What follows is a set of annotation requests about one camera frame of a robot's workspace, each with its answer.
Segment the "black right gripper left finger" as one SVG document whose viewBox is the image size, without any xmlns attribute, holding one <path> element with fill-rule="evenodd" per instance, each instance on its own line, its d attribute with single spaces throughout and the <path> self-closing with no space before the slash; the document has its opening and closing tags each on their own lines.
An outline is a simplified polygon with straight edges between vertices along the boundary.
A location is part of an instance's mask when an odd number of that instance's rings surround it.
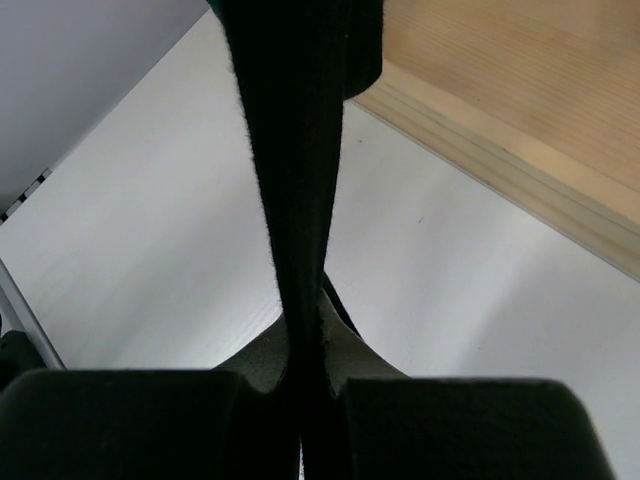
<svg viewBox="0 0 640 480">
<path fill-rule="evenodd" d="M 283 320 L 210 370 L 31 369 L 1 394 L 5 479 L 294 479 Z"/>
</svg>

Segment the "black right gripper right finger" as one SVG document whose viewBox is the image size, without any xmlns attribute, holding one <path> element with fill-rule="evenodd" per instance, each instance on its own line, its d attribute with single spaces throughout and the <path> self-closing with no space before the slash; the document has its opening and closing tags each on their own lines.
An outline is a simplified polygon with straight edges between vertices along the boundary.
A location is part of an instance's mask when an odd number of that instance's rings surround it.
<svg viewBox="0 0 640 480">
<path fill-rule="evenodd" d="M 310 479 L 610 479 L 591 419 L 540 378 L 412 378 L 360 337 L 334 287 L 318 304 L 324 416 Z"/>
</svg>

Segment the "black sock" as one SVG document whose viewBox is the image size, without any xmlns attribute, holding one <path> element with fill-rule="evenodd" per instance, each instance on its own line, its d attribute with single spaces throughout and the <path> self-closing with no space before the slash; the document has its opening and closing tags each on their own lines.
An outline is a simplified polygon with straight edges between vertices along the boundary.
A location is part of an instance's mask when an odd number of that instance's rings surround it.
<svg viewBox="0 0 640 480">
<path fill-rule="evenodd" d="M 289 340 L 286 416 L 309 479 L 350 476 L 319 301 L 347 99 L 382 71 L 379 1 L 215 1 L 230 49 Z"/>
</svg>

